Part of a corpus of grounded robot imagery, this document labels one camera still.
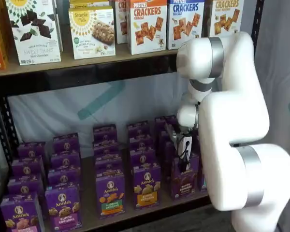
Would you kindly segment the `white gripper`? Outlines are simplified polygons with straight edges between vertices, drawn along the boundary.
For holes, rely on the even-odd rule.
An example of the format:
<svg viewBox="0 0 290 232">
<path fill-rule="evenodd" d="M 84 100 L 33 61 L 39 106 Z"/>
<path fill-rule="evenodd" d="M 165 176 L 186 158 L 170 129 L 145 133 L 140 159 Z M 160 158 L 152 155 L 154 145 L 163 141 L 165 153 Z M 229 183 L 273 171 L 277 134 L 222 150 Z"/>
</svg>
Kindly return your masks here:
<svg viewBox="0 0 290 232">
<path fill-rule="evenodd" d="M 189 135 L 181 135 L 176 142 L 177 154 L 180 157 L 180 171 L 189 169 L 192 137 Z"/>
</svg>

